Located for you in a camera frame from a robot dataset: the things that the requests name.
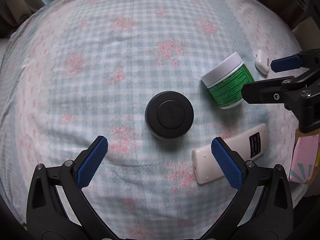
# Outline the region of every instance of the teal stripe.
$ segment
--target teal stripe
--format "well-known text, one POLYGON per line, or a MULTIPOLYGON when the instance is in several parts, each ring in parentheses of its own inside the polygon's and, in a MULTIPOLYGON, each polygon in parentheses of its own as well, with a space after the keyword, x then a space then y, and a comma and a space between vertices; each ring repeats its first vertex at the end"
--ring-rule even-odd
POLYGON ((298 176, 297 173, 295 173, 294 171, 290 171, 290 175, 295 177, 297 180, 300 180, 301 182, 303 182, 303 180, 298 176))
POLYGON ((306 173, 304 172, 304 167, 303 167, 303 164, 302 163, 297 163, 298 167, 299 167, 299 170, 303 176, 304 179, 306 179, 306 173))
POLYGON ((312 164, 309 164, 309 171, 308 171, 308 177, 310 178, 311 177, 311 169, 312 169, 312 164))

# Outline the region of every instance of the blue textured pad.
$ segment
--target blue textured pad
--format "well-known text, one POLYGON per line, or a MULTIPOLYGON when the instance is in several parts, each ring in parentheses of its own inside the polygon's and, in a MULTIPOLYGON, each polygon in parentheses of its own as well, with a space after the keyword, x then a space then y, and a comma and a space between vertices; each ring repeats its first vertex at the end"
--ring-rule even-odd
POLYGON ((270 64, 270 67, 273 72, 282 72, 292 69, 298 69, 303 65, 304 61, 302 58, 297 55, 284 57, 280 59, 273 60, 270 64))
POLYGON ((228 152, 217 139, 211 143, 211 152, 226 176, 230 186, 240 190, 242 187, 242 173, 228 152))
POLYGON ((102 138, 78 170, 77 185, 80 189, 89 186, 107 151, 108 141, 102 138))

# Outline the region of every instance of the black lid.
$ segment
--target black lid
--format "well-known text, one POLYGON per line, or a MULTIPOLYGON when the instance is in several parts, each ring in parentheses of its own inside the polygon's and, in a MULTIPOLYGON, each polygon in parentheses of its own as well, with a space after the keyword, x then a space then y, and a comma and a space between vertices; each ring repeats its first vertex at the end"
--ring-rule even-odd
POLYGON ((190 129, 193 117, 190 101, 174 91, 155 95, 145 111, 145 120, 152 134, 167 140, 184 135, 190 129))

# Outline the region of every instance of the bedspread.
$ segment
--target bedspread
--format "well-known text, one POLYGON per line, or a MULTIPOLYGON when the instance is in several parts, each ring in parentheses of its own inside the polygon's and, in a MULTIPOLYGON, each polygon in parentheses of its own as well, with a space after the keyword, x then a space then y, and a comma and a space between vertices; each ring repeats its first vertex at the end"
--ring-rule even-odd
MULTIPOLYGON (((266 123, 270 146, 257 164, 290 169, 297 128, 290 111, 246 102, 221 110, 200 80, 235 51, 255 80, 302 73, 262 76, 257 49, 273 60, 300 46, 256 0, 51 2, 11 36, 2 61, 0 194, 24 222, 36 164, 61 165, 103 135, 109 151, 83 188, 103 221, 121 238, 199 238, 236 190, 225 177, 198 185, 193 148, 266 123), (185 95, 195 113, 175 141, 154 138, 144 121, 148 101, 165 90, 185 95)), ((293 191, 294 204, 304 190, 293 191)))

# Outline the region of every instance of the black label on remote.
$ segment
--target black label on remote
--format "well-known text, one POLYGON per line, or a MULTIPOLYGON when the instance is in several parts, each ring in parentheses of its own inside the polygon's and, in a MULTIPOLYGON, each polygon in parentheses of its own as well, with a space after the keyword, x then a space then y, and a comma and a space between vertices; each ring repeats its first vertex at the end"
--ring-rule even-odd
POLYGON ((255 157, 257 154, 261 152, 261 140, 260 133, 256 133, 249 137, 250 141, 250 158, 255 157))

